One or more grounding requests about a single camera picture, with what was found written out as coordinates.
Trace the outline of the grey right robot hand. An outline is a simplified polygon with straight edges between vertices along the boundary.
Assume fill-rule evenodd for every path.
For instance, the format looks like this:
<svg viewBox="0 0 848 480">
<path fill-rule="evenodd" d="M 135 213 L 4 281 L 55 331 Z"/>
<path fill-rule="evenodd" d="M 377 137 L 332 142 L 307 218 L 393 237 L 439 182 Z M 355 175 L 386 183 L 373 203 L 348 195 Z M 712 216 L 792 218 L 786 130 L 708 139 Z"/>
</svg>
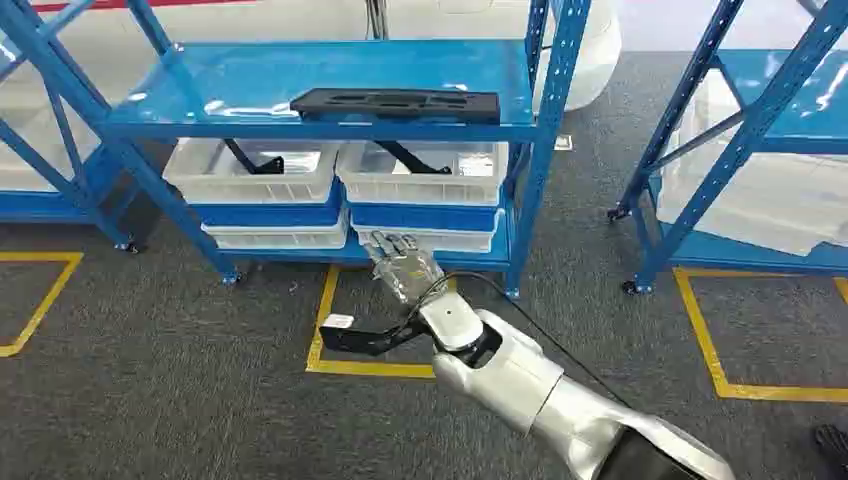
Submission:
<svg viewBox="0 0 848 480">
<path fill-rule="evenodd" d="M 412 235 L 375 230 L 364 248 L 374 263 L 374 278 L 383 281 L 402 304 L 413 306 L 444 290 L 433 287 L 444 271 Z"/>
</svg>

